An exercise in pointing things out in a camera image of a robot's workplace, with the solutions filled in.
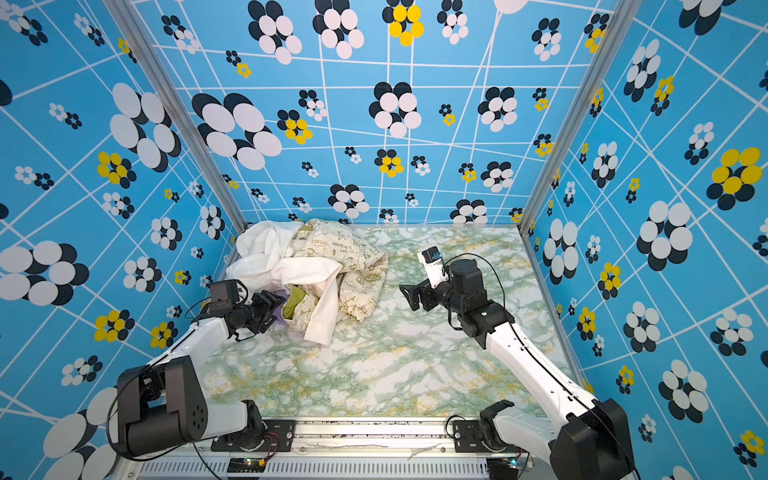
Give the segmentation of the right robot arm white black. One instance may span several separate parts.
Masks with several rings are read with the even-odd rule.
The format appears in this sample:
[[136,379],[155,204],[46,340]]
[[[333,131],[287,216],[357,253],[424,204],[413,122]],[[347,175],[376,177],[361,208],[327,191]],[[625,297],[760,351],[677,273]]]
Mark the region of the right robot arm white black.
[[443,307],[449,326],[506,366],[545,414],[528,415],[508,400],[485,408],[477,421],[482,451],[514,448],[545,461],[559,479],[639,478],[625,411],[571,380],[528,338],[505,302],[489,298],[477,255],[445,261],[430,247],[417,258],[426,280],[399,287],[410,308]]

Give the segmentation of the white cloth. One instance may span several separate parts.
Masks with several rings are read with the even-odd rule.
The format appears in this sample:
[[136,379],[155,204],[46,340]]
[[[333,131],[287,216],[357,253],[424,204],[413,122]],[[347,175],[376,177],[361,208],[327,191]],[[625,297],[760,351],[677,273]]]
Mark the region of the white cloth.
[[342,265],[329,258],[295,253],[290,244],[302,226],[296,221],[263,221],[250,227],[237,238],[238,259],[227,267],[225,277],[241,281],[251,292],[308,288],[318,301],[310,312],[304,339],[328,346],[338,321]]

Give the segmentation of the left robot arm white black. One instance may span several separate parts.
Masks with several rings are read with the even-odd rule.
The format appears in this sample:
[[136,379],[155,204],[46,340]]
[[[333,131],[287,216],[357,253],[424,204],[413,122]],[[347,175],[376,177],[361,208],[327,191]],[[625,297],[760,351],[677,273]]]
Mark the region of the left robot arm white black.
[[207,402],[198,373],[222,344],[242,341],[242,331],[266,333],[284,301],[266,290],[250,292],[240,280],[212,283],[187,332],[148,364],[120,375],[106,420],[110,447],[138,462],[208,439],[242,451],[265,446],[276,452],[280,438],[255,402]]

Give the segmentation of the purple cloth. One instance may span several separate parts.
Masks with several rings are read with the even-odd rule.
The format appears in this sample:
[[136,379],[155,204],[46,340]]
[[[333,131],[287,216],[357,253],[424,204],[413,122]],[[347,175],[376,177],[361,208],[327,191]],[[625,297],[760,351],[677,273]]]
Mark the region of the purple cloth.
[[276,324],[287,324],[287,320],[284,318],[283,315],[283,308],[285,307],[285,304],[289,298],[289,295],[285,291],[275,291],[273,292],[273,295],[280,299],[279,305],[275,308],[273,315],[275,316]]

